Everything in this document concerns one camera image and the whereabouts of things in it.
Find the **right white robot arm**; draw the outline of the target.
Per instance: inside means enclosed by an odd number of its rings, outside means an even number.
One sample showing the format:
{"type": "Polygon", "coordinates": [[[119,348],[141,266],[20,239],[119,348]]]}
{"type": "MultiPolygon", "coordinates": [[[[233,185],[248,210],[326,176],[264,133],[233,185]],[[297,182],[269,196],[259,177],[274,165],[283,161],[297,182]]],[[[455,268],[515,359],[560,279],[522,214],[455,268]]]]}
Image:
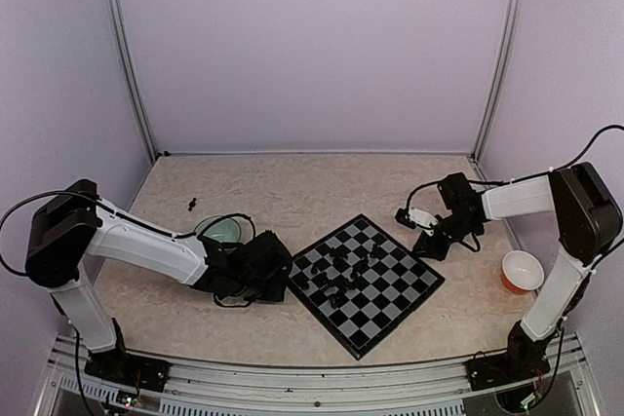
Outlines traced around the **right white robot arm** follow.
{"type": "MultiPolygon", "coordinates": [[[[479,253],[453,246],[448,261],[456,272],[453,279],[464,285],[464,295],[448,305],[449,322],[457,328],[457,342],[464,348],[481,345],[493,350],[503,341],[514,322],[532,305],[532,294],[515,294],[502,286],[501,261],[512,249],[534,255],[549,272],[558,250],[555,214],[542,212],[490,222],[479,253]]],[[[588,292],[570,313],[566,324],[578,333],[588,350],[596,352],[623,338],[623,249],[617,249],[598,267],[588,292]]]]}

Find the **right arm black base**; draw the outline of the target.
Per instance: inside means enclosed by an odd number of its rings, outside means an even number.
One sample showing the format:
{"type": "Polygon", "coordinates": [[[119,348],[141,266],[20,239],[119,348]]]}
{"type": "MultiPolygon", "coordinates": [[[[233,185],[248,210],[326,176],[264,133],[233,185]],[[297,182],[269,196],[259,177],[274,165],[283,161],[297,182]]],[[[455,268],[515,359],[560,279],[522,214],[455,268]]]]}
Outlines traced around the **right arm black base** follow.
{"type": "Polygon", "coordinates": [[[507,337],[507,347],[503,353],[494,355],[474,355],[464,366],[470,388],[473,392],[508,385],[539,373],[550,371],[546,349],[555,333],[542,340],[532,340],[516,322],[507,337]]]}

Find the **black grey chess board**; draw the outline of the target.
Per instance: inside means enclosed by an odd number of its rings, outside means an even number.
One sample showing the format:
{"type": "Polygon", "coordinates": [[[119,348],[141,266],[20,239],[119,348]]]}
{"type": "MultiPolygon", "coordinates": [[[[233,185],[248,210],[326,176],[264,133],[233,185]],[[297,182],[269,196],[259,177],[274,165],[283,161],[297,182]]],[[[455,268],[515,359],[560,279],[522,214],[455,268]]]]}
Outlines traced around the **black grey chess board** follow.
{"type": "Polygon", "coordinates": [[[293,257],[289,288],[326,331],[359,360],[422,306],[444,282],[442,275],[361,213],[293,257]],[[370,256],[374,244],[384,250],[380,259],[370,256]],[[332,248],[343,250],[348,254],[347,259],[332,262],[332,248]],[[362,275],[352,277],[352,267],[363,258],[369,261],[369,268],[362,275]],[[326,273],[313,276],[314,265],[326,273]],[[346,302],[333,309],[329,296],[340,291],[340,278],[356,280],[358,287],[342,292],[346,302]],[[334,287],[321,291],[319,287],[326,280],[333,280],[334,287]],[[300,289],[297,284],[300,281],[308,281],[309,288],[300,289]]]}

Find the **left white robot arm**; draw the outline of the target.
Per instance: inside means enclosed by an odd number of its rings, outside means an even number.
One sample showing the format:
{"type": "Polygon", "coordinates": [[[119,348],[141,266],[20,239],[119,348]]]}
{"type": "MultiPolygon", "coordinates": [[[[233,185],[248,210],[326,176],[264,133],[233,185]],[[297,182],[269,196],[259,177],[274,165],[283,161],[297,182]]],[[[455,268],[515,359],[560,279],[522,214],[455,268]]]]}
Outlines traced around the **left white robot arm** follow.
{"type": "Polygon", "coordinates": [[[80,265],[85,255],[106,257],[149,270],[207,292],[214,301],[240,297],[280,303],[293,257],[271,231],[244,243],[177,233],[134,218],[98,194],[89,179],[45,194],[47,203],[31,221],[24,270],[46,288],[81,335],[99,367],[118,382],[136,373],[136,359],[123,350],[119,325],[101,306],[80,265]]]}

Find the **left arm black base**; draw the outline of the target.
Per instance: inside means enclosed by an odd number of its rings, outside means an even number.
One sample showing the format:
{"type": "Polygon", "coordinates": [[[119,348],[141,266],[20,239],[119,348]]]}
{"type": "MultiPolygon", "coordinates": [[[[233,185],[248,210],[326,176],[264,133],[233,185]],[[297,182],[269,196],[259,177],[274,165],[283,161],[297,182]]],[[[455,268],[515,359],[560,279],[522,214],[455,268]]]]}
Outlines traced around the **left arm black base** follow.
{"type": "Polygon", "coordinates": [[[115,330],[115,346],[105,352],[89,351],[85,364],[86,374],[136,390],[163,393],[171,364],[163,359],[129,353],[120,325],[115,319],[112,319],[112,323],[115,330]]]}

